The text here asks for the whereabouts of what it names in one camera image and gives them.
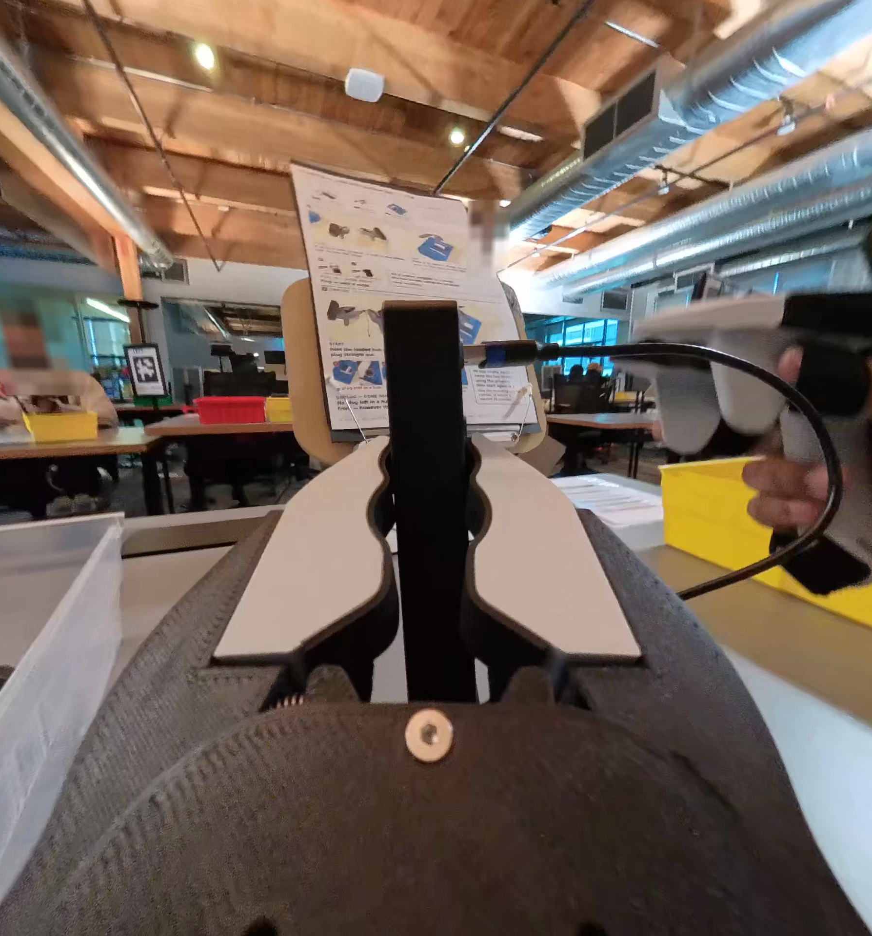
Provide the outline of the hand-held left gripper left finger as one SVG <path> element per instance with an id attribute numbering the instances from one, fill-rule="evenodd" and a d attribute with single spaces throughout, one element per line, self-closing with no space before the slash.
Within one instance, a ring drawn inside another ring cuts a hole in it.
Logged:
<path id="1" fill-rule="evenodd" d="M 214 650 L 217 663 L 374 663 L 399 610 L 388 440 L 373 438 L 281 512 Z"/>

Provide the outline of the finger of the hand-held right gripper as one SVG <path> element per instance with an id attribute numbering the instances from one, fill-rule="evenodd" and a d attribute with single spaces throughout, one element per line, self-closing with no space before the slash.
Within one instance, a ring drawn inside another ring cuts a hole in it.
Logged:
<path id="1" fill-rule="evenodd" d="M 663 445 L 677 455 L 746 455 L 786 405 L 758 376 L 703 357 L 619 356 L 615 366 L 649 383 Z"/>
<path id="2" fill-rule="evenodd" d="M 723 296 L 667 307 L 634 323 L 634 343 L 670 342 L 678 338 L 709 338 L 715 332 L 763 335 L 771 345 L 783 345 L 781 332 L 785 298 L 770 294 Z"/>

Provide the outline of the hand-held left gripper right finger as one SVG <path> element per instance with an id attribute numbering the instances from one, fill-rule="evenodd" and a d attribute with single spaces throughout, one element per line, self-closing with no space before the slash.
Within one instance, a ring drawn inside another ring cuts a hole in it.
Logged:
<path id="1" fill-rule="evenodd" d="M 467 640 L 486 663 L 634 663 L 641 648 L 570 499 L 489 439 L 472 439 L 478 529 Z"/>

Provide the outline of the black USB hub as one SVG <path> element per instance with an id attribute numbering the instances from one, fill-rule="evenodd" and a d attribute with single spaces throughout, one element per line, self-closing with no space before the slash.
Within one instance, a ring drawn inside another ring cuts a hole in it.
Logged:
<path id="1" fill-rule="evenodd" d="M 460 625 L 470 470 L 457 306 L 386 301 L 383 339 L 408 696 L 474 704 Z"/>

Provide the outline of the black braided cable blue plugs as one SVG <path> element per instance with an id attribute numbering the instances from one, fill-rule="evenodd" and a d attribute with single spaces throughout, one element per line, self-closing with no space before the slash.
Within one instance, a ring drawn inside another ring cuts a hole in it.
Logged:
<path id="1" fill-rule="evenodd" d="M 481 345 L 464 345 L 461 348 L 461 364 L 476 366 L 482 370 L 497 370 L 509 367 L 528 366 L 559 357 L 558 344 L 541 344 L 536 341 L 490 342 Z M 794 386 L 788 384 L 775 372 L 746 359 L 736 357 L 718 349 L 702 345 L 682 343 L 649 342 L 640 344 L 614 345 L 606 351 L 607 357 L 615 359 L 656 360 L 664 357 L 681 357 L 706 363 L 716 363 L 725 368 L 746 374 L 769 389 L 776 391 L 804 417 L 820 449 L 827 473 L 828 490 L 824 506 L 814 524 L 803 533 L 798 533 L 785 546 L 771 552 L 766 558 L 746 567 L 727 572 L 716 579 L 705 581 L 676 595 L 689 602 L 712 592 L 752 579 L 774 567 L 785 567 L 787 563 L 806 554 L 821 544 L 842 505 L 845 485 L 839 452 L 829 434 L 823 417 L 814 405 Z"/>

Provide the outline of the clear plastic bin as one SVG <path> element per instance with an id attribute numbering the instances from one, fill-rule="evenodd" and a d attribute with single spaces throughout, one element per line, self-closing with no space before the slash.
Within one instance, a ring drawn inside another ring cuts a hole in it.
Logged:
<path id="1" fill-rule="evenodd" d="M 113 513 L 0 526 L 0 902 L 110 684 L 122 538 Z"/>

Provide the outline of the grey desk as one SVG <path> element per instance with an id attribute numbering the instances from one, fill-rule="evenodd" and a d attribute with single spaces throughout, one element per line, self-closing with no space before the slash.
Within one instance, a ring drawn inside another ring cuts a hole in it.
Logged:
<path id="1" fill-rule="evenodd" d="M 117 668 L 229 546 L 278 509 L 126 520 Z M 822 852 L 872 931 L 872 629 L 754 583 L 691 609 L 752 694 Z"/>

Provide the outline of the white paper sheet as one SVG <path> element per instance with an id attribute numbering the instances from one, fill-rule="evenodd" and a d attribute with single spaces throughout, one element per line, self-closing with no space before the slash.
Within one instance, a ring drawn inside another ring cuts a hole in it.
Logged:
<path id="1" fill-rule="evenodd" d="M 557 476 L 552 483 L 575 507 L 591 511 L 632 551 L 665 544 L 660 487 L 617 474 Z"/>

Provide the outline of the red plastic bin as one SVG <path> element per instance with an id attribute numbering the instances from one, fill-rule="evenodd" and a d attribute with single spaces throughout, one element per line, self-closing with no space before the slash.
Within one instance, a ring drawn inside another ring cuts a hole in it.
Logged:
<path id="1" fill-rule="evenodd" d="M 256 425 L 266 422 L 263 396 L 204 396 L 185 407 L 203 426 Z"/>

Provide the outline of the instruction sheet on white stand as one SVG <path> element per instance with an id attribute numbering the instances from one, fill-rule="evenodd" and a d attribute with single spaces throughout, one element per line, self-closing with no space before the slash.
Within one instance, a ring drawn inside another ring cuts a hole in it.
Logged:
<path id="1" fill-rule="evenodd" d="M 323 470 L 350 455 L 356 444 L 332 439 L 325 412 L 325 392 L 321 389 L 323 372 L 309 278 L 300 279 L 285 290 L 280 303 L 280 318 L 294 436 L 309 456 L 311 466 Z M 537 379 L 530 376 L 529 381 L 540 431 L 523 433 L 516 441 L 506 442 L 504 446 L 542 474 L 552 476 L 564 458 L 566 447 L 548 435 Z"/>

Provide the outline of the black white tag sign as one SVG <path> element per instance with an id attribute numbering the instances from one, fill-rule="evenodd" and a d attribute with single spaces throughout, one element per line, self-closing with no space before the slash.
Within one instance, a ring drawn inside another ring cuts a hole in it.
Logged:
<path id="1" fill-rule="evenodd" d="M 159 345 L 124 345 L 123 350 L 134 396 L 153 401 L 167 397 L 169 387 L 163 373 Z"/>

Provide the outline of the wooden table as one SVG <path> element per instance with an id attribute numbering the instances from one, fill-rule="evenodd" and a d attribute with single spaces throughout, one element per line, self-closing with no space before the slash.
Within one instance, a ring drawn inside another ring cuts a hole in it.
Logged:
<path id="1" fill-rule="evenodd" d="M 28 432 L 0 430 L 0 462 L 71 460 L 138 455 L 142 472 L 143 501 L 149 516 L 173 513 L 174 499 L 165 455 L 165 442 L 146 429 L 101 429 L 94 439 L 36 442 Z"/>

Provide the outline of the printed instruction sheet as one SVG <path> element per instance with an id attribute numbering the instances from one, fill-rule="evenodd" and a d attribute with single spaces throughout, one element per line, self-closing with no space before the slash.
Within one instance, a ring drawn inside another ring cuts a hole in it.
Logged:
<path id="1" fill-rule="evenodd" d="M 387 431 L 386 301 L 453 301 L 466 347 L 519 338 L 463 202 L 299 163 L 290 174 L 334 439 Z"/>

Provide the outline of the metal air duct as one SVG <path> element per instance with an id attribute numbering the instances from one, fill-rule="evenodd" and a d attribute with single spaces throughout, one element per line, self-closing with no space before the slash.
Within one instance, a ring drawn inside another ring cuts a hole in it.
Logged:
<path id="1" fill-rule="evenodd" d="M 0 137 L 107 235 L 128 239 L 158 270 L 174 263 L 164 242 L 135 213 L 0 32 Z"/>
<path id="2" fill-rule="evenodd" d="M 771 2 L 664 57 L 508 210 L 501 277 L 579 302 L 872 214 L 872 2 Z"/>

